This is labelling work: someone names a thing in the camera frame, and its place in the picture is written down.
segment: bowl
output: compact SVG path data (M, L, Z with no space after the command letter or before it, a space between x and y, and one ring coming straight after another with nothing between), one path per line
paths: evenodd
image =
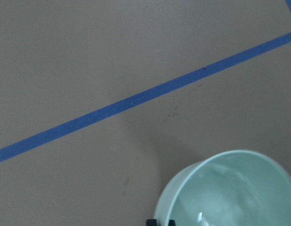
M291 226L291 178L269 157L236 150L180 171L156 207L158 225Z

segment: beige floor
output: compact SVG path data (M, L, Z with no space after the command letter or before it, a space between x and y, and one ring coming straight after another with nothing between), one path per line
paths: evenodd
M0 1L0 148L291 32L283 0ZM291 174L291 43L0 163L0 226L144 225L232 149Z

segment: black object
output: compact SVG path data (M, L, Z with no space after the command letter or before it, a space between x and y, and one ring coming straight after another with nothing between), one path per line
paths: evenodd
M156 219L148 219L146 220L146 226L158 226ZM168 226L175 226L174 220L169 220Z
M169 220L168 226L175 226L175 221L174 220Z

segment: light green bowl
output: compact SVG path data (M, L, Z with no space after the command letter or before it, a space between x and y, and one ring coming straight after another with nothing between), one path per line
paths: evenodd
M229 151L180 171L155 211L161 226L291 226L291 178L275 161Z

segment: floor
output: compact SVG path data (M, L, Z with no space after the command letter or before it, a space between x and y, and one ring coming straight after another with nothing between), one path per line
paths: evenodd
M0 0L0 226L145 225L178 171L228 150L291 175L286 34L291 0Z

